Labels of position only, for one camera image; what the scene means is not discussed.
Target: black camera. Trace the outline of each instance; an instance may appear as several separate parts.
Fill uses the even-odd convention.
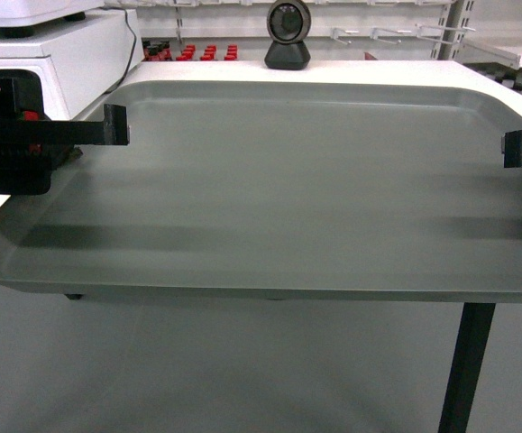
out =
[[[303,69],[311,60],[303,40],[311,27],[311,13],[301,0],[277,0],[269,9],[267,29],[274,40],[264,62],[271,69]]]

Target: white pegboard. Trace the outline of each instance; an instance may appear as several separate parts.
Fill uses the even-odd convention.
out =
[[[464,0],[470,9],[471,26],[478,32],[469,35],[453,52],[461,63],[498,63],[522,68],[522,0],[493,2]]]
[[[131,4],[131,0],[113,1]],[[179,42],[191,43],[230,40],[230,43],[239,43],[240,59],[259,60],[270,43],[266,28],[270,3],[270,0],[166,0],[160,2],[161,6],[141,6],[137,11],[145,39],[179,39]],[[438,26],[445,25],[453,0],[312,0],[308,3],[312,26],[307,44],[313,47],[314,59],[357,60],[365,51],[374,51],[384,60],[429,60],[435,59],[439,51],[438,42],[444,31]],[[339,43],[332,38],[334,29],[352,32],[341,32],[337,39],[342,43]],[[417,35],[435,38],[435,41],[422,41]]]

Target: plastic tray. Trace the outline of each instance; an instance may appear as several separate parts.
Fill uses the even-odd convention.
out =
[[[144,82],[127,148],[0,208],[0,284],[522,302],[522,118],[453,88]],[[99,118],[96,110],[91,119]]]

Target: black metal leg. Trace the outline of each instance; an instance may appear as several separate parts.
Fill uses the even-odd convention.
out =
[[[495,304],[465,303],[444,397],[439,433],[464,433],[489,338]]]

